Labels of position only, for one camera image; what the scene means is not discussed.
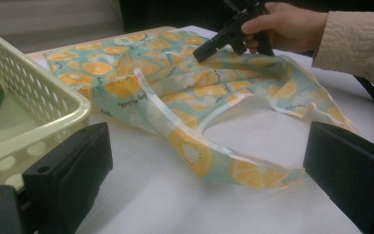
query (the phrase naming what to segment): plastic basket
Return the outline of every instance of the plastic basket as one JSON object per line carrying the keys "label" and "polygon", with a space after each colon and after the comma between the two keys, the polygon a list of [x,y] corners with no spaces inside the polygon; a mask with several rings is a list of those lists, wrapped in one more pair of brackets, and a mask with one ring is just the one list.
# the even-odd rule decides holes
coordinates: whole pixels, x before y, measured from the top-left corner
{"label": "plastic basket", "polygon": [[0,38],[0,184],[23,186],[21,174],[89,124],[88,100]]}

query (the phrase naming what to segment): beige sleeve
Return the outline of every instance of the beige sleeve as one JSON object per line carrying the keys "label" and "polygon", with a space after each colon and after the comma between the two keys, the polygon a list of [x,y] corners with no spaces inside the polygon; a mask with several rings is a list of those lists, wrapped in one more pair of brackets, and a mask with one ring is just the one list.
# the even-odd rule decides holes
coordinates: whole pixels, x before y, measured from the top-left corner
{"label": "beige sleeve", "polygon": [[374,84],[374,12],[330,12],[312,66],[361,76]]}

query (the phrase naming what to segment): human hand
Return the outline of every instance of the human hand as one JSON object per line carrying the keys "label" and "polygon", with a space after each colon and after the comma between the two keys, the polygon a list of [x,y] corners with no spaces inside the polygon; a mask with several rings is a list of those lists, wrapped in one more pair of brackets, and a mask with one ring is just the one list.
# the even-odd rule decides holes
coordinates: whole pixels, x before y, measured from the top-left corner
{"label": "human hand", "polygon": [[327,13],[296,8],[286,3],[266,3],[269,15],[245,22],[242,32],[245,45],[251,53],[257,53],[259,42],[254,34],[265,30],[272,48],[306,52],[318,49],[327,21]]}

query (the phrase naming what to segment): white wall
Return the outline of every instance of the white wall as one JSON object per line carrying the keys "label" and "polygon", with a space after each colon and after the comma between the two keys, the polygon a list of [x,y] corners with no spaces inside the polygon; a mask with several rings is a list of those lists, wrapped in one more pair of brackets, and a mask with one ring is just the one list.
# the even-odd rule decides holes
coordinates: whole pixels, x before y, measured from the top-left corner
{"label": "white wall", "polygon": [[0,0],[0,36],[24,53],[123,33],[119,0]]}

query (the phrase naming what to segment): black tool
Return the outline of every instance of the black tool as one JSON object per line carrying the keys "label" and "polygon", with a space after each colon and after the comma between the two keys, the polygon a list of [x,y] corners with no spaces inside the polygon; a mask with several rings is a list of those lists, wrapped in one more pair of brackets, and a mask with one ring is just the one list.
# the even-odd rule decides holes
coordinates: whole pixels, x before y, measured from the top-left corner
{"label": "black tool", "polygon": [[374,234],[374,144],[347,130],[312,123],[308,175],[365,234]]}
{"label": "black tool", "polygon": [[[194,51],[193,55],[198,62],[208,59],[226,45],[232,46],[238,55],[242,55],[247,50],[243,42],[244,37],[247,35],[242,32],[242,25],[246,21],[269,14],[269,11],[261,1],[250,1],[242,10],[228,0],[225,0],[225,3],[238,13],[233,17],[232,22],[228,23],[214,37]],[[257,33],[255,37],[259,41],[257,48],[259,54],[266,56],[275,55],[264,31]]]}
{"label": "black tool", "polygon": [[22,189],[0,185],[0,233],[75,233],[111,170],[107,124],[76,132],[22,174]]}

